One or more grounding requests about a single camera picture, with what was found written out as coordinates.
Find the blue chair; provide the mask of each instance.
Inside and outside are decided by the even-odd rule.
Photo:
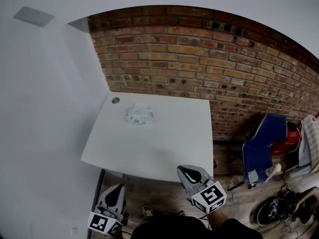
[[[258,180],[254,183],[265,182],[265,171],[271,167],[270,145],[275,141],[283,141],[287,138],[287,119],[283,115],[266,114],[261,121],[252,139],[243,144],[243,170],[244,181],[230,188],[231,191],[244,183],[250,184],[248,173],[256,170]]]

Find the red bag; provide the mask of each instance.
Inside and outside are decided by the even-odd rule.
[[[287,123],[287,139],[284,141],[276,141],[270,145],[271,155],[277,156],[289,153],[299,147],[301,141],[300,128],[295,124]]]

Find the black shirt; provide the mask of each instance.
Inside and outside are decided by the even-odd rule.
[[[194,217],[161,217],[139,225],[131,239],[262,239],[259,232],[241,224],[236,219],[223,223],[219,232],[208,230],[202,221]]]

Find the chair leg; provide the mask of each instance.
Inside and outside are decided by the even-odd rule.
[[[257,186],[257,183],[252,183],[252,184],[249,184],[249,187],[248,189],[252,189],[252,188],[255,188]]]
[[[227,164],[230,164],[231,162],[233,162],[234,160],[236,160],[237,158],[240,158],[243,154],[241,152],[239,152],[238,154],[236,154],[235,156],[233,156],[230,160],[227,161]]]
[[[235,185],[234,187],[231,187],[230,189],[228,189],[227,191],[232,191],[233,189],[236,189],[236,188],[238,188],[238,187],[240,187],[241,185],[243,185],[243,184],[245,184],[245,182],[244,181],[242,181],[242,182],[240,182],[240,183],[238,183],[237,185]]]

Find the wooden floor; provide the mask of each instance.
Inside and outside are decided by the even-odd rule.
[[[238,151],[241,146],[214,145],[214,160],[217,168],[214,170],[214,178],[222,187],[228,188],[243,180],[242,159],[237,159],[231,164],[226,162]],[[273,162],[283,163],[283,157],[273,158]],[[109,186],[123,183],[127,189],[127,212],[130,214],[129,222],[124,231],[132,233],[142,221],[142,206],[149,205],[154,208],[155,213],[171,214],[184,210],[189,216],[202,217],[204,213],[193,207],[186,200],[186,193],[180,183],[154,181],[133,176],[124,175],[123,179],[106,173],[101,192]],[[319,186],[319,173],[299,178],[287,178],[286,183],[295,192],[302,192],[310,187]],[[242,224],[259,231],[264,239],[309,239],[318,226],[318,222],[311,218],[307,224],[299,220],[293,222],[291,218],[278,224],[259,226],[254,222],[254,211],[257,206],[269,197],[275,196],[284,182],[281,176],[275,181],[260,184],[256,188],[248,190],[246,185],[235,189],[235,203],[232,201],[230,192],[227,192],[227,202],[221,210],[230,218],[236,218]],[[102,234],[92,233],[93,239],[105,238]]]

